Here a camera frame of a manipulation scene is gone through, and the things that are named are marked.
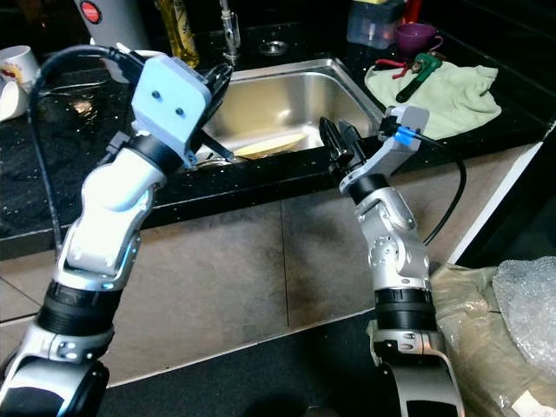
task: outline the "kitchen counter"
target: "kitchen counter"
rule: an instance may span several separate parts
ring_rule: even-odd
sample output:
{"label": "kitchen counter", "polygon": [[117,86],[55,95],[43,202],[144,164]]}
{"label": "kitchen counter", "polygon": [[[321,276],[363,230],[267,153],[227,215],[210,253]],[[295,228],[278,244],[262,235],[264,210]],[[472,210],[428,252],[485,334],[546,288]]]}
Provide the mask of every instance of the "kitchen counter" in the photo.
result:
{"label": "kitchen counter", "polygon": [[[238,69],[338,56],[351,71],[353,79],[367,92],[363,76],[369,64],[377,57],[390,53],[382,51],[377,54],[375,50],[346,46],[344,42],[335,43],[330,48],[319,44],[315,46],[311,42],[297,42],[296,39],[300,39],[299,34],[296,35],[297,30],[299,28],[295,26],[285,29],[282,26],[278,30],[265,28],[263,34],[261,30],[247,31],[243,37],[246,52]],[[286,55],[269,58],[256,52],[257,39],[272,37],[289,40],[290,48]],[[219,39],[220,35],[215,37],[214,34],[199,38],[201,55],[212,53],[204,60],[204,66],[217,61]],[[457,42],[447,39],[446,48],[454,53],[451,61],[459,65],[484,64],[483,56],[474,59],[472,51],[465,50],[466,53],[463,53],[458,50],[459,47]],[[506,80],[504,74],[499,77]],[[52,85],[107,79],[109,76],[104,69],[88,69],[64,73]],[[500,85],[505,87],[506,84],[507,81],[504,81]],[[528,87],[520,84],[518,88]],[[498,89],[498,80],[492,92],[502,108],[499,117],[466,134],[443,140],[464,158],[538,142],[546,132],[545,122],[506,98],[505,89]],[[110,138],[119,129],[129,129],[131,94],[129,86],[110,80],[98,89],[78,90],[71,96],[48,96],[41,101],[42,140],[64,228],[79,216],[81,185],[103,156]],[[50,214],[29,134],[24,117],[0,123],[0,260],[52,248]],[[421,169],[446,162],[444,155],[422,147],[401,170]],[[157,192],[155,207],[144,227],[239,209],[333,186],[324,148],[182,172],[172,175],[166,187]]]}

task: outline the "plastic container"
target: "plastic container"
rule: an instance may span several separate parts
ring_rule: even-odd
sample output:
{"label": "plastic container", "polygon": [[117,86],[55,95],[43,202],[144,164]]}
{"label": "plastic container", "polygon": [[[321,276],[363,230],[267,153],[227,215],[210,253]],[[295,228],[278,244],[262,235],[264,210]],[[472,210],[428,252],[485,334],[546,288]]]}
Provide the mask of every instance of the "plastic container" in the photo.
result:
{"label": "plastic container", "polygon": [[347,22],[347,41],[384,50],[394,43],[394,30],[401,23],[405,2],[388,0],[375,4],[354,0]]}

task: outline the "purple cup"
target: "purple cup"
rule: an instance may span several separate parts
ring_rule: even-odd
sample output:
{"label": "purple cup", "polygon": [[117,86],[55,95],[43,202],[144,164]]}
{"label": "purple cup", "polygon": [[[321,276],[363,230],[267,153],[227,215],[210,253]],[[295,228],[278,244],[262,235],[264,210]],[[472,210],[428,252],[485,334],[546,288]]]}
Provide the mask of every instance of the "purple cup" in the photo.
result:
{"label": "purple cup", "polygon": [[420,52],[436,50],[444,43],[444,39],[436,34],[433,26],[422,23],[407,23],[398,26],[394,32],[394,39],[400,55],[406,59],[413,59]]}

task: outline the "white mug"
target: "white mug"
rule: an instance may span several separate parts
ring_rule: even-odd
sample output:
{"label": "white mug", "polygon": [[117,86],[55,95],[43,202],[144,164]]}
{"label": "white mug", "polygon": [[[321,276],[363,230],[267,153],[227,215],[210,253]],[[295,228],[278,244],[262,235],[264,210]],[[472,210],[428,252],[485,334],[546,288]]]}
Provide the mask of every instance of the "white mug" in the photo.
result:
{"label": "white mug", "polygon": [[27,45],[0,50],[0,75],[6,81],[16,81],[26,92],[31,90],[38,63]]}

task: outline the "faucet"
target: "faucet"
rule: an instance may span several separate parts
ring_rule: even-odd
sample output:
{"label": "faucet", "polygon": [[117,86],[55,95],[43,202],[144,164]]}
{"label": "faucet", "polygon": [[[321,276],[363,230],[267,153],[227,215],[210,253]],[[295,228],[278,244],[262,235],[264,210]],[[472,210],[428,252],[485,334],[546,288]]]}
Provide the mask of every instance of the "faucet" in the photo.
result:
{"label": "faucet", "polygon": [[220,5],[222,7],[224,38],[226,39],[226,52],[223,55],[232,65],[235,65],[240,57],[239,48],[242,44],[240,28],[237,24],[237,15],[230,10],[228,0],[220,0]]}

